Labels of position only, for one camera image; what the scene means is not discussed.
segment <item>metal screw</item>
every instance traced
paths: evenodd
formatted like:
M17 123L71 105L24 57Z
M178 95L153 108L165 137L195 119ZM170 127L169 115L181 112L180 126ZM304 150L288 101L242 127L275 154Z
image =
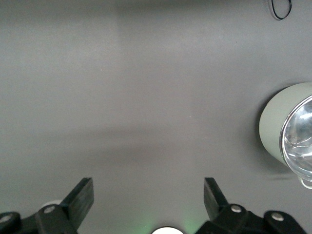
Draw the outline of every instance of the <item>metal screw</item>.
M231 210L235 213L241 213L242 212L242 209L237 205L231 206Z
M276 221L283 221L284 220L284 217L280 213L276 213L276 212L272 213L271 217L273 219L275 219Z
M10 220L12 218L12 215L11 214L8 214L6 216L3 216L2 218L0 218L0 223L4 223L8 220Z
M55 209L55 206L49 206L48 208L45 208L43 212L45 214L48 214L48 213L52 212L54 209Z

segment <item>gray surface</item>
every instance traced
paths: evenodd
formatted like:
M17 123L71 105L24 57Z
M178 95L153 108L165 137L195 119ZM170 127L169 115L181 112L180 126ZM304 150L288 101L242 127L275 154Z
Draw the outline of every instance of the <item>gray surface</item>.
M192 234L203 181L312 233L311 191L261 145L272 95L312 81L312 3L2 1L0 212L35 212L92 176L80 233Z

